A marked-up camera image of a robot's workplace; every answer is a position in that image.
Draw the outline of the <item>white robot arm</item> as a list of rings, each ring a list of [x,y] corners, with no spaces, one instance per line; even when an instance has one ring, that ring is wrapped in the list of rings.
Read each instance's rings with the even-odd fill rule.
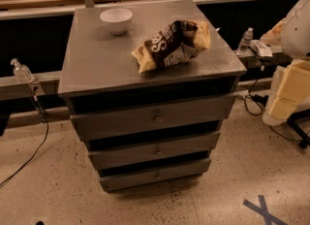
[[[286,68],[276,68],[263,113],[263,122],[275,126],[286,122],[310,96],[310,0],[298,0],[263,36],[268,44],[271,38],[292,59]]]

